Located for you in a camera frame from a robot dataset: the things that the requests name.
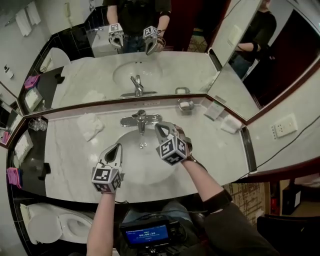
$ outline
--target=screen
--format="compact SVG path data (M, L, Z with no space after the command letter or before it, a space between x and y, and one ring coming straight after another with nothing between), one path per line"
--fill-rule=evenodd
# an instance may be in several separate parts
M130 244L144 244L169 238L167 226L154 226L125 232Z

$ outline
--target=toilet lid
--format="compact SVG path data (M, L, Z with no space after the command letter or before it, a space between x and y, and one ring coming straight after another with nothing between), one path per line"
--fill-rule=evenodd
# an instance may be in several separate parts
M35 240L43 244L50 244L62 236L62 228L57 215L38 214L30 220L27 230Z

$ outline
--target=white countertop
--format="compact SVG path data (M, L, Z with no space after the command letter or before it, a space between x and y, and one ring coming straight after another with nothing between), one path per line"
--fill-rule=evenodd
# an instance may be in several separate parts
M259 108L248 92L246 86L233 68L227 63L208 92L225 100L225 105L245 119L259 112Z
M178 87L187 87L192 93L201 93L217 73L208 55L196 52L163 51L150 56L136 52L79 59L63 68L61 75L65 76L65 80L56 88L52 108L82 104L83 98L91 90L103 94L106 100L134 93L135 87L130 76L142 74L124 73L129 86L121 86L115 82L114 72L125 64L134 65L135 62L143 62L147 67L153 65L160 71L151 79L152 82L146 82L141 77L145 92L156 91L156 95L175 94Z
M206 108L197 105L192 116L182 116L178 107L145 108L147 114L160 114L163 121L172 122L192 139L193 156L221 185L231 183L248 172L246 155L240 133L230 134L220 129L219 120L212 121L203 113ZM138 129L121 127L120 119L131 116L137 109L98 114L104 123L103 131L86 142L77 125L78 117L50 120L48 123L45 162L51 174L45 179L46 195L50 198L98 203L101 194L91 184L92 168L100 153L117 142L124 134ZM159 183L143 185L126 180L117 190L116 200L130 203L157 201L196 193L197 190L181 164L175 165L170 177Z

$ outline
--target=jeans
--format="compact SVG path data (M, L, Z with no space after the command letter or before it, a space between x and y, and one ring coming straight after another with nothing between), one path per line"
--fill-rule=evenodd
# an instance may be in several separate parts
M137 52L144 52L146 50L145 41L141 36L130 36L125 35L123 38L123 51L124 54L129 53L137 53Z
M177 201L170 201L167 205L165 205L162 209L161 215L169 216L172 218L179 217L183 218L192 223L191 217L189 213L186 212L187 209ZM135 210L130 210L123 219L122 223L134 222L138 218L148 215L150 212L138 212Z
M230 65L233 68L234 72L238 75L240 79L244 78L249 68L252 66L252 62L245 60L241 55L236 52L231 57Z

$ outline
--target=black sleeve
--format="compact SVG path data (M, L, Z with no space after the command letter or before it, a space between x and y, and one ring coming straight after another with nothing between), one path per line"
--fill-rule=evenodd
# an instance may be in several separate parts
M119 0L103 0L103 6L117 6Z
M274 35L276 28L276 18L272 14L270 14L270 18L267 22L265 22L264 27L259 31L253 41L257 43L262 49L264 49Z
M279 256L280 254L231 203L206 217L204 228L215 252L221 255Z
M170 12L171 0L155 0L155 11L157 13Z

